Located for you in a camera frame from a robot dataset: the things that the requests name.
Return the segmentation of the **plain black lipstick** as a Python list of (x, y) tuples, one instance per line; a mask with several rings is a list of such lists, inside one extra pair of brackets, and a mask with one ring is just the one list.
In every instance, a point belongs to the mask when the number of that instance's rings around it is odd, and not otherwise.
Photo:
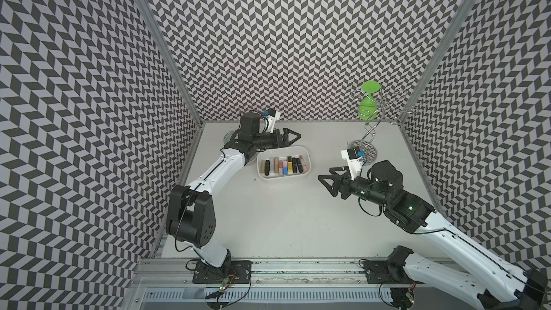
[(292, 157), (291, 161), (292, 161), (293, 173), (294, 173), (294, 174), (298, 174), (298, 164), (297, 164), (296, 158), (295, 158), (295, 157)]

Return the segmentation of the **beige matte lipstick tube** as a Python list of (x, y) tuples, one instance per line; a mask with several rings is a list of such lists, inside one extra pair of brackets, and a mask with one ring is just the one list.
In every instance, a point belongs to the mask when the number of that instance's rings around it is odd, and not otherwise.
[(273, 160), (274, 163), (274, 172), (276, 175), (279, 175), (279, 158), (275, 157)]

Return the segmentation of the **white plastic storage box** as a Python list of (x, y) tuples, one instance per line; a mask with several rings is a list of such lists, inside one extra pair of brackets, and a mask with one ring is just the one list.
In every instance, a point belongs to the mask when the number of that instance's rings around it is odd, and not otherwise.
[(264, 182), (288, 182), (306, 179), (311, 159), (303, 146), (270, 149), (256, 157), (258, 176)]

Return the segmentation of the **black lipstick with text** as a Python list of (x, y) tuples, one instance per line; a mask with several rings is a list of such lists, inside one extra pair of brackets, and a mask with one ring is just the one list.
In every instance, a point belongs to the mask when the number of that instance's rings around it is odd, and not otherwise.
[(299, 158), (296, 158), (296, 164), (297, 164), (297, 170), (300, 174), (302, 174), (304, 172), (304, 168), (303, 168), (303, 165), (301, 163), (301, 159)]

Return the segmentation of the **pink lip gloss tube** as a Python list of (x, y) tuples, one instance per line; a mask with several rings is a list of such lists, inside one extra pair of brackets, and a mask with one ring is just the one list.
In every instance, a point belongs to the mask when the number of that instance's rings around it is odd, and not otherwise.
[(304, 159), (304, 156), (300, 155), (299, 160), (301, 162), (301, 167), (302, 167), (303, 172), (307, 172), (308, 171), (308, 166), (306, 165), (306, 161)]

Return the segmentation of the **black lipstick gold band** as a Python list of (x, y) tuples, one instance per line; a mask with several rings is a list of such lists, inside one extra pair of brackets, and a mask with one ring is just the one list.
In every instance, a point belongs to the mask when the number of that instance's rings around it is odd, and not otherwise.
[(264, 175), (268, 177), (270, 175), (270, 172), (271, 172), (271, 161), (267, 159), (265, 161), (265, 166), (264, 166)]

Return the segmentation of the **black and gold square lipstick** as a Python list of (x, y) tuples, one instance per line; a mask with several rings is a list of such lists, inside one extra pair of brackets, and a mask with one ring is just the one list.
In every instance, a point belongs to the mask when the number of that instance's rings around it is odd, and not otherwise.
[(294, 173), (292, 156), (287, 156), (287, 173), (289, 175), (292, 175)]

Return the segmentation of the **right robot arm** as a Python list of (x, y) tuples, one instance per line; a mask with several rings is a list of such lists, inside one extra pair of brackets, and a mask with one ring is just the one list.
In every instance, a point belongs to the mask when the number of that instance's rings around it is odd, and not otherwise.
[(541, 309), (548, 298), (548, 277), (507, 262), (451, 224), (433, 205), (403, 186), (403, 174), (388, 160), (374, 164), (366, 177), (360, 163), (333, 167), (318, 180), (333, 197), (378, 205), (401, 230), (443, 251), (463, 272), (432, 263), (409, 248), (398, 246), (387, 263), (411, 281), (437, 288), (475, 309)]

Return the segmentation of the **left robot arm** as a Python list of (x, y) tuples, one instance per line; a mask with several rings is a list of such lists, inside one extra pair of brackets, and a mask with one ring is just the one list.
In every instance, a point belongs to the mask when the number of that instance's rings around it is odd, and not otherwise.
[(212, 239), (217, 225), (215, 196), (259, 153), (290, 147), (301, 138), (291, 129), (275, 128), (280, 116), (275, 109), (244, 113), (217, 161), (195, 181), (176, 185), (169, 194), (166, 234), (192, 248), (211, 268), (225, 269), (231, 262), (230, 251)]

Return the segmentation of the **green patterned bowl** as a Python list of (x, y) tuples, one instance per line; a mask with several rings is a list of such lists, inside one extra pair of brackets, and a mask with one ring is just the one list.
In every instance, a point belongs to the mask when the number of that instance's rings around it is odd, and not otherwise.
[(223, 137), (224, 145), (226, 145), (232, 139), (232, 136), (234, 135), (234, 133), (235, 133), (235, 130), (232, 130), (225, 134), (225, 136)]

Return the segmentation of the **green plastic cup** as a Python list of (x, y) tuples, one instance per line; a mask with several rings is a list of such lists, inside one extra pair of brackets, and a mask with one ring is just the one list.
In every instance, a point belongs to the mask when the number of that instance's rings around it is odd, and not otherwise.
[(378, 104), (375, 96), (380, 90), (380, 83), (374, 80), (366, 81), (361, 85), (361, 91), (364, 93), (358, 108), (358, 116), (361, 120), (370, 121), (377, 118)]

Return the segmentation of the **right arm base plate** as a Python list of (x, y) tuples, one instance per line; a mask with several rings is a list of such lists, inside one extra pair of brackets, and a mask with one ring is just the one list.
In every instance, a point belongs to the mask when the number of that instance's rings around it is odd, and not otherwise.
[(411, 279), (403, 267), (387, 261), (360, 261), (368, 284), (407, 284)]

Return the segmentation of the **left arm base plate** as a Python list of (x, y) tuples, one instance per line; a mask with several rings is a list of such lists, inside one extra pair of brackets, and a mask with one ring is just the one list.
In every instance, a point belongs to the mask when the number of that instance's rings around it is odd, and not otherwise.
[(222, 267), (213, 267), (198, 261), (193, 269), (193, 284), (221, 284), (225, 279), (232, 284), (251, 282), (252, 261), (225, 262)]

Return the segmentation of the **aluminium front rail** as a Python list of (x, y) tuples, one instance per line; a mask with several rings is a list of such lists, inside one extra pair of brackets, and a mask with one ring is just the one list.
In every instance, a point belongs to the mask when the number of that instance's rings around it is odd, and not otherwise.
[[(470, 309), (437, 288), (417, 281), (368, 284), (360, 261), (384, 258), (234, 258), (252, 261), (251, 282), (193, 284), (196, 258), (154, 258), (139, 263), (121, 309)], [(463, 269), (449, 258), (438, 263)]]

